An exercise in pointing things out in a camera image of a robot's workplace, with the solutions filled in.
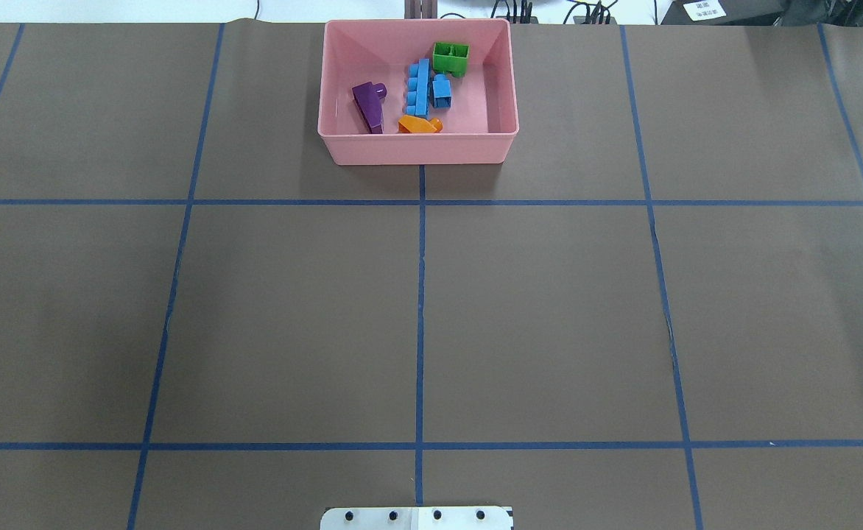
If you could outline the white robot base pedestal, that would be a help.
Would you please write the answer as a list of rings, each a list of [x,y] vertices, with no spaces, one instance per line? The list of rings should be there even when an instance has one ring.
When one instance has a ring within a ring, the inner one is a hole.
[[[504,506],[370,506],[328,509],[320,529],[513,529]]]

